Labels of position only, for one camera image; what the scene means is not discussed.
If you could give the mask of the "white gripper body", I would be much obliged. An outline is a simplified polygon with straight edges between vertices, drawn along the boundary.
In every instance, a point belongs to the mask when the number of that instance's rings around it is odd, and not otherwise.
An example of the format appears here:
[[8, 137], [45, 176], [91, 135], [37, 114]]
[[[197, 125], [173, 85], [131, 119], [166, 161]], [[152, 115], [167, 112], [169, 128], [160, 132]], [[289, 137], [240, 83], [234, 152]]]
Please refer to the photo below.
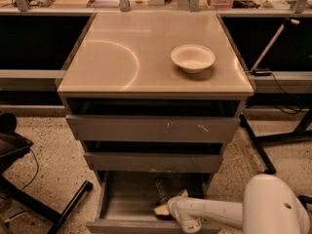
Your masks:
[[176, 196], [169, 200], [167, 210], [176, 220], [185, 234], [195, 234], [202, 228], [201, 220], [198, 216], [191, 213], [195, 210], [193, 198]]

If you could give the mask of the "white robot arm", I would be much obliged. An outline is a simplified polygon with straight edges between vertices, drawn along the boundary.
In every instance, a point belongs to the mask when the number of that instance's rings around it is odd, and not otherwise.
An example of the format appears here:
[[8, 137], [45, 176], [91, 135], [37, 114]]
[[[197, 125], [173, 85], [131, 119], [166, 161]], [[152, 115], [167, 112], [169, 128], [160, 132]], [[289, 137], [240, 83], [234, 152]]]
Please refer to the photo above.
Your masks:
[[186, 234], [202, 229], [204, 219], [240, 229], [243, 234], [308, 234], [308, 212], [281, 179], [256, 175], [241, 203], [192, 198], [186, 190], [156, 207], [157, 216], [172, 216]]

